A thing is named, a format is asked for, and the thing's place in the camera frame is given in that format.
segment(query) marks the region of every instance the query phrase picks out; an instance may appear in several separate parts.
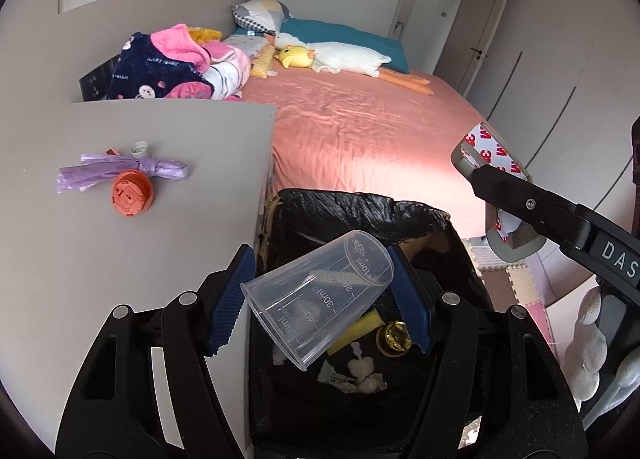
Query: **blue gripper pad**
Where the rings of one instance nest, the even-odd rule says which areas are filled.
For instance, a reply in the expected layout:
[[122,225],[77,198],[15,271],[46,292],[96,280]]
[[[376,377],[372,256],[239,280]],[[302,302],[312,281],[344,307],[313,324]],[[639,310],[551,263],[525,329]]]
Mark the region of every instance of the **blue gripper pad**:
[[255,255],[253,249],[247,247],[242,252],[240,260],[231,273],[224,291],[211,314],[209,328],[209,350],[216,354],[220,347],[226,345],[231,331],[236,325],[238,314],[242,309],[244,295],[240,289],[241,282],[249,282],[255,278]]
[[417,344],[422,352],[428,353],[433,347],[433,338],[429,329],[430,313],[404,268],[404,261],[398,257],[396,248],[389,247],[387,250],[394,263],[394,278],[389,288],[396,299],[411,341]]

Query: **pink blanket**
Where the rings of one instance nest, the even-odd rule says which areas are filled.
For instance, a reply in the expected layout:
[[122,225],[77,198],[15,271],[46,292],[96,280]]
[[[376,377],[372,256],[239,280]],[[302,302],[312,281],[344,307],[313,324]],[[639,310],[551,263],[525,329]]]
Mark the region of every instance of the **pink blanket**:
[[424,96],[360,74],[274,70],[243,92],[278,107],[274,194],[306,188],[419,201],[448,212],[460,237],[484,234],[484,202],[449,158],[483,118],[455,90],[431,75],[434,95]]

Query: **open door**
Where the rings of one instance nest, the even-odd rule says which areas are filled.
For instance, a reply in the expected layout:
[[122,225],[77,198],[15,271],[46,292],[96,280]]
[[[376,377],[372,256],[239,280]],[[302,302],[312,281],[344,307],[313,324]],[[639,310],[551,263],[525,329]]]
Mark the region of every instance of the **open door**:
[[494,39],[507,0],[462,0],[433,71],[466,96]]

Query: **purple plastic ribbon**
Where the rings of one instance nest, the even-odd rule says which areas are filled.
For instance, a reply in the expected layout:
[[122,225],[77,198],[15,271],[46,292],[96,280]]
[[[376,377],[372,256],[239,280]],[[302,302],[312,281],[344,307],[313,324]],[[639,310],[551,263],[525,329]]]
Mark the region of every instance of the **purple plastic ribbon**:
[[84,191],[94,184],[116,178],[126,170],[140,170],[147,177],[163,177],[178,181],[189,176],[189,168],[180,161],[155,157],[134,159],[123,155],[82,154],[79,166],[58,169],[58,193]]

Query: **yellow duck plush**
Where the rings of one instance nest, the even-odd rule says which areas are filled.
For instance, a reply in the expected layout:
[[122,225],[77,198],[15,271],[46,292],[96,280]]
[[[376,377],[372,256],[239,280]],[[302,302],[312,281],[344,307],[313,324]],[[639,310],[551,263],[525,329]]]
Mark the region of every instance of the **yellow duck plush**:
[[287,45],[276,57],[285,69],[289,69],[289,67],[311,67],[315,54],[315,51],[300,45]]

